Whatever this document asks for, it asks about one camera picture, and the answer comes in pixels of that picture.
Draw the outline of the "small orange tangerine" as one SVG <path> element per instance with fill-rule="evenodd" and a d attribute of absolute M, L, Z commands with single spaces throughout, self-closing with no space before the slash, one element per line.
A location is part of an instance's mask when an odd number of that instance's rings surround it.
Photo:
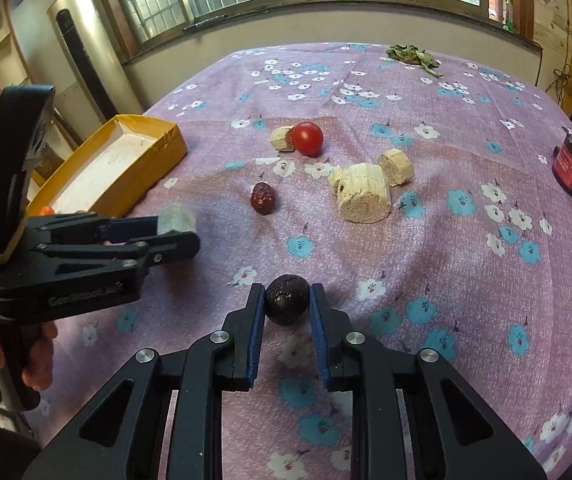
<path fill-rule="evenodd" d="M 45 205 L 39 210 L 39 216 L 54 216 L 55 211 L 54 208 L 50 205 Z"/>

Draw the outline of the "dark passion fruit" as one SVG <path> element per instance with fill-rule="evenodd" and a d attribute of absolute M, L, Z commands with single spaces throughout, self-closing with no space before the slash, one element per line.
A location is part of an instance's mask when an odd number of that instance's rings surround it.
<path fill-rule="evenodd" d="M 265 290 L 264 313 L 280 326 L 292 326 L 310 304 L 310 285 L 299 275 L 284 274 Z"/>

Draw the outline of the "red jujube date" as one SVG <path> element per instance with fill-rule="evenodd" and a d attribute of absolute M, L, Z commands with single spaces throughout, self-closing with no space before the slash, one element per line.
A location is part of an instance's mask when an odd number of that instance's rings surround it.
<path fill-rule="evenodd" d="M 275 190 L 265 182 L 259 182 L 254 185 L 250 195 L 251 207 L 262 216 L 271 214 L 277 204 Z"/>

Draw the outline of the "large sugarcane chunk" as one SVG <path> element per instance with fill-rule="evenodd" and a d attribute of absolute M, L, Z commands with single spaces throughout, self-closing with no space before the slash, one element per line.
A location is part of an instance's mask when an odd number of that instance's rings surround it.
<path fill-rule="evenodd" d="M 337 184 L 339 214 L 353 223 L 376 223 L 391 211 L 389 184 L 380 166 L 361 162 L 343 168 Z"/>

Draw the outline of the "small sugarcane piece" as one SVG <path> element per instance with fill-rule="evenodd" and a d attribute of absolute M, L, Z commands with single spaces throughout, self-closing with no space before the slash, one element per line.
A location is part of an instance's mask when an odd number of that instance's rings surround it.
<path fill-rule="evenodd" d="M 333 196 L 338 195 L 343 169 L 340 166 L 333 166 L 328 174 L 328 185 Z"/>

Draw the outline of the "medium sugarcane piece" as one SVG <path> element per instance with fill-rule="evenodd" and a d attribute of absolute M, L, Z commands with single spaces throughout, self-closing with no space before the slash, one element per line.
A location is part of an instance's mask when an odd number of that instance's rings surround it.
<path fill-rule="evenodd" d="M 415 170 L 412 161 L 398 148 L 383 152 L 377 159 L 390 186 L 397 186 L 412 181 Z"/>

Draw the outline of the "white sugarcane chunk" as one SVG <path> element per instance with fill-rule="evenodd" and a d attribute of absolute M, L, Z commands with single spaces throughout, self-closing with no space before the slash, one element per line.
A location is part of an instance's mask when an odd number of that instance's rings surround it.
<path fill-rule="evenodd" d="M 181 204 L 172 204 L 158 212 L 157 233 L 197 232 L 197 221 L 193 211 Z"/>

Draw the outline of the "dark wooden chair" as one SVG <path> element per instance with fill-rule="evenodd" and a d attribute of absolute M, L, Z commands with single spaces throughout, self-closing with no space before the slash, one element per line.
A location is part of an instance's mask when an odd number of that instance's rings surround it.
<path fill-rule="evenodd" d="M 40 188 L 83 144 L 84 139 L 73 125 L 54 107 L 50 121 L 43 129 L 38 151 L 39 161 L 32 170 L 32 180 Z"/>

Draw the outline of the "yellow rimmed white tray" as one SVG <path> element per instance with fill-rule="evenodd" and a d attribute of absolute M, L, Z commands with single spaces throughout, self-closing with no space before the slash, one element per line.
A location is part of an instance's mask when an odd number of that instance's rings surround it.
<path fill-rule="evenodd" d="M 187 154 L 174 122 L 143 115 L 110 119 L 40 187 L 30 217 L 46 206 L 56 214 L 91 211 L 122 217 Z"/>

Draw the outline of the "champagne tower air conditioner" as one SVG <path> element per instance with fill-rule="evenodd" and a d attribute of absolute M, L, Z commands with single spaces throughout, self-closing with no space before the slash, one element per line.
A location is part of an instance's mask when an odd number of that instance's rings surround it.
<path fill-rule="evenodd" d="M 95 113 L 109 120 L 142 114 L 93 0 L 56 0 L 48 8 L 55 35 Z"/>

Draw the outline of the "sugarcane piece by tomato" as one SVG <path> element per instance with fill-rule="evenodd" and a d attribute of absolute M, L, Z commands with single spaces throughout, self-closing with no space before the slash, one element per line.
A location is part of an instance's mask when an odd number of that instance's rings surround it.
<path fill-rule="evenodd" d="M 275 128 L 269 135 L 271 147 L 280 153 L 292 153 L 295 146 L 292 142 L 292 126 L 281 126 Z"/>

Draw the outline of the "purple floral tablecloth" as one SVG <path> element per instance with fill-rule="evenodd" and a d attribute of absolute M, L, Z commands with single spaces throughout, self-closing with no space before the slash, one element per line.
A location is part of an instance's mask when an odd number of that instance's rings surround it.
<path fill-rule="evenodd" d="M 379 44 L 234 53 L 161 93 L 149 113 L 179 126 L 188 153 L 136 207 L 181 204 L 201 239 L 194 260 L 152 269 L 143 297 L 58 325 L 54 384 L 28 416 L 50 440 L 141 348 L 186 348 L 285 273 L 321 283 L 387 347 L 440 351 L 548 476 L 572 464 L 572 197 L 552 174 L 571 128 L 542 90 L 443 56 L 441 78 Z M 275 151 L 271 132 L 314 122 L 316 157 Z M 339 214 L 333 166 L 391 148 L 415 177 L 390 186 L 376 223 Z M 276 192 L 267 216 L 250 205 Z"/>

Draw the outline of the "red tomato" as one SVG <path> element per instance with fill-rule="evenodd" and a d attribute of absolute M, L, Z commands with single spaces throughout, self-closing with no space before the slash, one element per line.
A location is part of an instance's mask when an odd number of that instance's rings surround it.
<path fill-rule="evenodd" d="M 300 154 L 316 157 L 322 153 L 324 135 L 314 122 L 299 122 L 291 129 L 291 142 Z"/>

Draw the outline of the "dried green leaves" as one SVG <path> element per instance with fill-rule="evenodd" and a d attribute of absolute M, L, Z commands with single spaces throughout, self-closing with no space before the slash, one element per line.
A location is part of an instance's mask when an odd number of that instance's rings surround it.
<path fill-rule="evenodd" d="M 425 49 L 416 46 L 404 46 L 404 44 L 391 44 L 387 49 L 388 58 L 406 65 L 420 66 L 426 73 L 433 77 L 441 78 L 438 71 L 441 62 Z"/>

